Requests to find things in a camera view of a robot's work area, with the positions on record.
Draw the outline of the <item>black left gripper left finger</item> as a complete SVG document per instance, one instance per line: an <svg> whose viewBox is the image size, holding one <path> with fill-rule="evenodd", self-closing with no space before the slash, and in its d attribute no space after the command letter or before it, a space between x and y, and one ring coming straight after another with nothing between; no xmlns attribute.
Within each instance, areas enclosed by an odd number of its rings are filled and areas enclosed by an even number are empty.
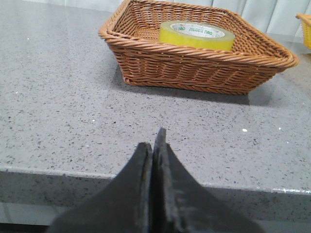
<svg viewBox="0 0 311 233"><path fill-rule="evenodd" d="M64 212L49 233L148 233L152 149L139 143L121 172L98 194Z"/></svg>

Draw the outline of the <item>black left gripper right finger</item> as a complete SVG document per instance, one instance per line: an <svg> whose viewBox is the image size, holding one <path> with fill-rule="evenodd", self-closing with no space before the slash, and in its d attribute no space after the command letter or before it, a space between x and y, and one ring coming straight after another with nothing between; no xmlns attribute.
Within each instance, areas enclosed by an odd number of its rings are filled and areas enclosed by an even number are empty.
<svg viewBox="0 0 311 233"><path fill-rule="evenodd" d="M154 145L150 224L153 233L262 233L202 187L178 160L160 128Z"/></svg>

